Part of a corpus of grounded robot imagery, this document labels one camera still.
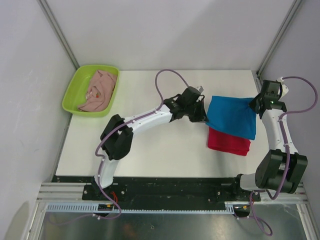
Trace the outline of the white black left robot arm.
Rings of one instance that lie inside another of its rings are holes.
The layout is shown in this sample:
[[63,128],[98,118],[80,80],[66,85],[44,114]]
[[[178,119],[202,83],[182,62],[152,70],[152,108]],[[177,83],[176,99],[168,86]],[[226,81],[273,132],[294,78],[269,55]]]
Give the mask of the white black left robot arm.
[[100,136],[95,155],[101,158],[93,194],[100,200],[110,196],[119,160],[128,155],[135,136],[158,125],[188,117],[192,123],[206,123],[203,87],[187,87],[182,94],[164,99],[159,107],[145,113],[123,118],[112,116]]

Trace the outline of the blue t shirt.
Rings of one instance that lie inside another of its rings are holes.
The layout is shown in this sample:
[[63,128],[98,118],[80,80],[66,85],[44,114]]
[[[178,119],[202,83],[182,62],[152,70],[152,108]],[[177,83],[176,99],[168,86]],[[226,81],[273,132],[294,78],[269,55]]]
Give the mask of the blue t shirt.
[[218,132],[254,140],[257,132],[257,114],[249,107],[252,100],[252,97],[213,95],[206,114],[206,124]]

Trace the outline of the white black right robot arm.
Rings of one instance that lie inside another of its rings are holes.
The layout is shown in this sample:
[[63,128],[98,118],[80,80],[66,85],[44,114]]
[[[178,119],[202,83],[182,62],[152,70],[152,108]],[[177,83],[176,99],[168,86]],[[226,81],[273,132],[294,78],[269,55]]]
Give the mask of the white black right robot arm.
[[242,201],[249,191],[273,190],[293,194],[308,165],[308,159],[300,155],[295,147],[287,124],[287,107],[281,101],[286,86],[283,80],[264,80],[260,93],[249,103],[249,107],[262,121],[268,141],[268,153],[255,173],[239,174],[239,183],[230,188],[231,196]]

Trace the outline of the red t shirt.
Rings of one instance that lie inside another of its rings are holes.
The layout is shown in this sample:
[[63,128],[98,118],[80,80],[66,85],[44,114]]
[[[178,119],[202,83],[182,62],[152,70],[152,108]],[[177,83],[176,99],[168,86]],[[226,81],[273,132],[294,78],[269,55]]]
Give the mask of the red t shirt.
[[250,145],[249,139],[229,135],[211,127],[208,129],[207,147],[211,150],[246,156],[250,151]]

